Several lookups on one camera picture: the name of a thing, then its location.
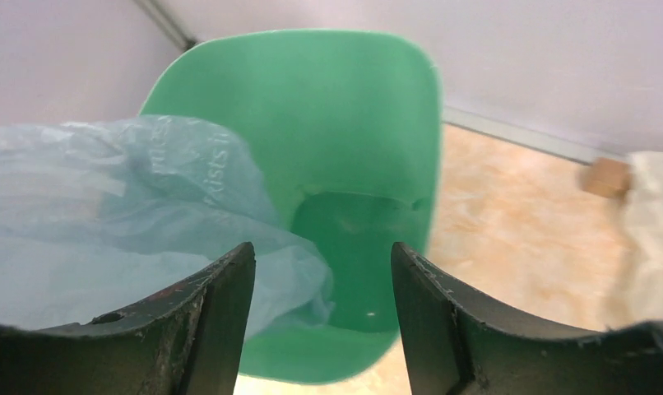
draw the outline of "green plastic bin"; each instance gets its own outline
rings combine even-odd
[[[284,223],[312,240],[334,273],[329,324],[249,340],[241,373],[334,382],[396,340],[391,247],[401,240],[423,251],[439,168],[434,70],[396,36],[279,30],[199,44],[155,84],[141,113],[236,131]]]

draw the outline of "trash bag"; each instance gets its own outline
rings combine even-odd
[[[320,325],[332,275],[281,227],[246,143],[194,118],[0,128],[0,323],[86,323],[251,241],[245,337]]]

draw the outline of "marbled tile floor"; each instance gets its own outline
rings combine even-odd
[[[446,126],[428,258],[514,307],[602,330],[628,242],[616,207],[582,192],[582,165]],[[239,376],[244,394],[408,395],[400,341],[340,383],[303,386]]]

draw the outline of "wall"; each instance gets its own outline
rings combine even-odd
[[[129,0],[0,0],[0,125],[133,116],[178,56]]]
[[[202,39],[293,27],[404,35],[433,56],[450,107],[608,151],[663,150],[663,0],[166,2]]]

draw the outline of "white baseboard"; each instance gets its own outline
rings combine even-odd
[[[443,121],[576,162],[591,163],[599,156],[625,160],[621,155],[601,151],[576,142],[569,142],[542,132],[501,123],[452,107],[443,107]]]

